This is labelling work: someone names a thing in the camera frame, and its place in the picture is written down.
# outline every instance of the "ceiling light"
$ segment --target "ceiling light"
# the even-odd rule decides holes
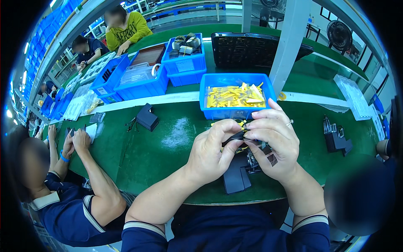
[[[53,7],[54,3],[56,3],[56,0],[52,0],[52,1],[50,2],[50,7]]]
[[[27,80],[27,71],[25,70],[24,76],[23,76],[23,84],[25,85],[25,82]]]
[[[28,46],[29,46],[29,43],[27,42],[27,44],[25,45],[24,54],[26,54],[26,53],[27,53],[27,51],[28,51]]]

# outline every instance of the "black plastic tray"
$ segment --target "black plastic tray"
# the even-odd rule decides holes
[[[272,67],[280,37],[257,33],[215,32],[211,34],[217,67]],[[311,54],[314,48],[301,44],[295,61]]]

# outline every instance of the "ring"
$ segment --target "ring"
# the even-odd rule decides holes
[[[290,124],[292,124],[292,123],[294,123],[294,120],[293,120],[293,119],[291,119],[290,122],[287,123],[285,126],[288,126],[288,125],[290,125]]]

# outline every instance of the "blue wristband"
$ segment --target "blue wristband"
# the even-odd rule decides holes
[[[65,161],[66,163],[70,162],[70,159],[65,159],[62,155],[63,150],[60,151],[60,158]]]

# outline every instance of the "shirt collar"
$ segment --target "shirt collar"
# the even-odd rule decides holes
[[[32,207],[33,210],[38,211],[39,209],[42,209],[45,206],[48,206],[50,204],[59,201],[60,201],[59,195],[57,194],[57,192],[53,192],[46,196],[34,199],[29,205]]]

